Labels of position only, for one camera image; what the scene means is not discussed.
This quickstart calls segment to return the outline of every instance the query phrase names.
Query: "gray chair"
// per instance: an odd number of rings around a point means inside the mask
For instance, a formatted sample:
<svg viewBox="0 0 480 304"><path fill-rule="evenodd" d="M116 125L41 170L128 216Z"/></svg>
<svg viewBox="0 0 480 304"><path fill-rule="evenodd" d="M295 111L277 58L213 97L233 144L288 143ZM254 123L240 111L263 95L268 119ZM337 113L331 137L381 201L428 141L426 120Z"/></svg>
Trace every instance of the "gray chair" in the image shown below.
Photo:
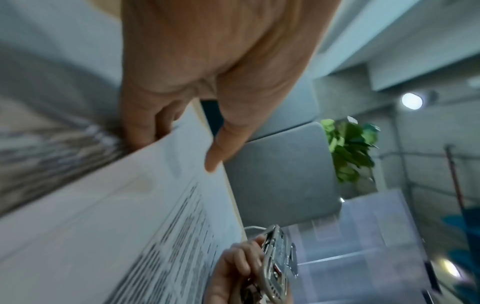
<svg viewBox="0 0 480 304"><path fill-rule="evenodd" d="M225 164L244 226L282 227L338 212L340 192L319 108L304 75Z"/></svg>

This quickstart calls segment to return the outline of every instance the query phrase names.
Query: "light fixture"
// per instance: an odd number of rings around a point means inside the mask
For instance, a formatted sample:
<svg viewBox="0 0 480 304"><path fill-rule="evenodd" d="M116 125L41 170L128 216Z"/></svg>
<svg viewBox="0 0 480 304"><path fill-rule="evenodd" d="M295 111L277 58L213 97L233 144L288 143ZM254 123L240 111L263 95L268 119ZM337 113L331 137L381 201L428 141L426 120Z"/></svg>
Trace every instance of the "light fixture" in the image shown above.
<svg viewBox="0 0 480 304"><path fill-rule="evenodd" d="M401 97L401 103L411 110L418 110L424 105L424 100L417 94L405 93Z"/></svg>
<svg viewBox="0 0 480 304"><path fill-rule="evenodd" d="M448 272L450 275L452 275L454 277L461 277L462 276L462 275L460 275L460 271L455 266L455 264L453 264L452 262L450 262L449 260L447 260L445 258L441 260L441 266L442 266L443 269L445 269L446 272Z"/></svg>

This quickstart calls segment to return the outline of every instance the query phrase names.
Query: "hand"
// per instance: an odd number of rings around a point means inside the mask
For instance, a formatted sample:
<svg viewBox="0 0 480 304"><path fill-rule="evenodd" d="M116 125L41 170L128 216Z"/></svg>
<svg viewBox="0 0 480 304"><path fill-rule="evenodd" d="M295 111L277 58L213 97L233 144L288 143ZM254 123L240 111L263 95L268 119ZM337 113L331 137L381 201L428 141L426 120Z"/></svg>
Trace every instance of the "hand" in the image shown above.
<svg viewBox="0 0 480 304"><path fill-rule="evenodd" d="M306 68L340 0L122 0L121 116L142 148L193 98L225 119L207 171L238 151Z"/></svg>
<svg viewBox="0 0 480 304"><path fill-rule="evenodd" d="M259 274L264 258L261 245L264 242L265 236L261 235L255 240L234 244L223 252L205 291L204 304L227 304L239 279Z"/></svg>

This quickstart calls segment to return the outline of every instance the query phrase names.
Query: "wall light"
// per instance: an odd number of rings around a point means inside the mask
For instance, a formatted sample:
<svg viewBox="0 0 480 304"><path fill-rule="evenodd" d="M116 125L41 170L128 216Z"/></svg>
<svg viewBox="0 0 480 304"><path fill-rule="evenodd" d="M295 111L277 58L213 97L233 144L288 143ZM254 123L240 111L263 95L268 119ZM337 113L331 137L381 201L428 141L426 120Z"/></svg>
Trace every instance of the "wall light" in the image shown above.
<svg viewBox="0 0 480 304"><path fill-rule="evenodd" d="M440 264L442 268L445 269L445 271L448 272L450 275L454 277L462 277L462 275L460 275L459 269L449 260L444 258L441 260Z"/></svg>
<svg viewBox="0 0 480 304"><path fill-rule="evenodd" d="M417 94L405 93L401 97L401 103L411 110L418 110L424 105L424 100Z"/></svg>

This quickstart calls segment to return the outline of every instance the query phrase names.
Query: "page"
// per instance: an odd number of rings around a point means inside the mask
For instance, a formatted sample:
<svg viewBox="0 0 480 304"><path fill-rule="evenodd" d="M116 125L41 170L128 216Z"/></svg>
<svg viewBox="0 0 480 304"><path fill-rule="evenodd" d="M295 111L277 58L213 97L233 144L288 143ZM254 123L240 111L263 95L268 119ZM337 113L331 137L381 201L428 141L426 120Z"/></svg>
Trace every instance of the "page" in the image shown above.
<svg viewBox="0 0 480 304"><path fill-rule="evenodd" d="M0 219L0 301L201 303L242 228L192 107L172 134Z"/></svg>

